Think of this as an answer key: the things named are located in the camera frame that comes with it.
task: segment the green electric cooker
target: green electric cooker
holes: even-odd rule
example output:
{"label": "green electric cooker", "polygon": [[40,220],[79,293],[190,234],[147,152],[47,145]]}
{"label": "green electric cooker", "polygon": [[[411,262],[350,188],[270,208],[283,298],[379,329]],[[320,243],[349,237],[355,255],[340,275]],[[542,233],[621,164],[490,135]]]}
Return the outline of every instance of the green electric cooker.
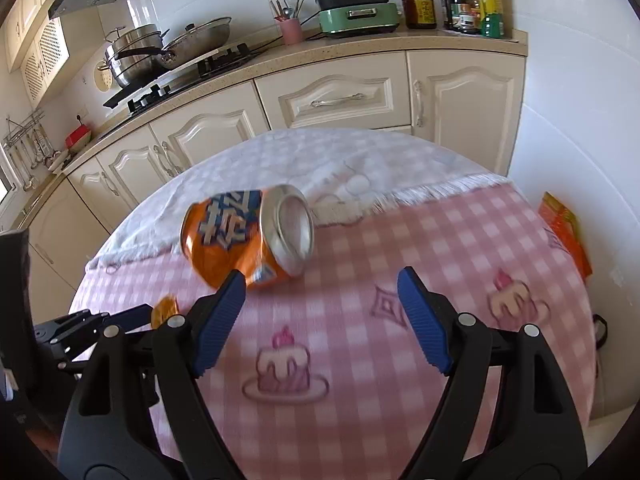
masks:
{"label": "green electric cooker", "polygon": [[393,32],[398,27],[398,8],[389,0],[316,0],[320,27],[334,38]]}

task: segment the pink utensil holder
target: pink utensil holder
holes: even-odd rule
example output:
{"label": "pink utensil holder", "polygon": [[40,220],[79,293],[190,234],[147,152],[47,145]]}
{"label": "pink utensil holder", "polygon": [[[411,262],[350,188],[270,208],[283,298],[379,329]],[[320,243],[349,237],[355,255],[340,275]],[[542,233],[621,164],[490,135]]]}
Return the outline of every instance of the pink utensil holder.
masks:
{"label": "pink utensil holder", "polygon": [[280,25],[280,31],[285,45],[301,43],[305,39],[302,36],[302,27],[299,19],[291,18],[290,20],[283,20],[282,22],[278,22],[278,25]]}

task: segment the crushed can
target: crushed can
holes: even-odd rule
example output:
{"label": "crushed can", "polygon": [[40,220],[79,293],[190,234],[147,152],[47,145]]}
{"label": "crushed can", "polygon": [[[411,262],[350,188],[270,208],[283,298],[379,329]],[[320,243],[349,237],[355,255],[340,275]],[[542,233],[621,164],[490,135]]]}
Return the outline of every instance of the crushed can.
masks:
{"label": "crushed can", "polygon": [[190,206],[180,245],[213,288],[233,269],[244,274],[247,286],[269,285],[302,274],[313,251],[314,226],[294,186],[229,191]]}

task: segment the can lid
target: can lid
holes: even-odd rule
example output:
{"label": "can lid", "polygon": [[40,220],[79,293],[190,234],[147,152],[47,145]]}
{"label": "can lid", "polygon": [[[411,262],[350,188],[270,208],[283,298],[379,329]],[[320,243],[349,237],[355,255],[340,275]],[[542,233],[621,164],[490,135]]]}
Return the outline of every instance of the can lid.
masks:
{"label": "can lid", "polygon": [[289,276],[301,274],[314,248],[314,225],[297,188],[281,184],[264,192],[260,231],[278,265]]}

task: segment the silver screw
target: silver screw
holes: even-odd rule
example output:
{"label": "silver screw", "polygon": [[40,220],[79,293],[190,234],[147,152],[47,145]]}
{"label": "silver screw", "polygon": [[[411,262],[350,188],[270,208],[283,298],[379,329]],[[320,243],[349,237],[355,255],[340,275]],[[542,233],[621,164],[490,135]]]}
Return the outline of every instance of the silver screw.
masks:
{"label": "silver screw", "polygon": [[107,328],[104,329],[104,332],[102,333],[104,334],[105,337],[116,337],[119,331],[120,329],[118,328],[117,325],[109,325]]}
{"label": "silver screw", "polygon": [[177,314],[176,316],[171,316],[168,320],[167,320],[167,325],[169,325],[171,328],[178,328],[181,327],[182,325],[184,325],[184,322],[186,320],[184,319],[184,316],[181,316],[180,314]]}
{"label": "silver screw", "polygon": [[525,325],[524,333],[529,337],[538,337],[540,335],[540,329],[535,325]]}
{"label": "silver screw", "polygon": [[463,312],[458,316],[458,322],[463,326],[473,326],[476,324],[476,316],[473,316],[468,312]]}

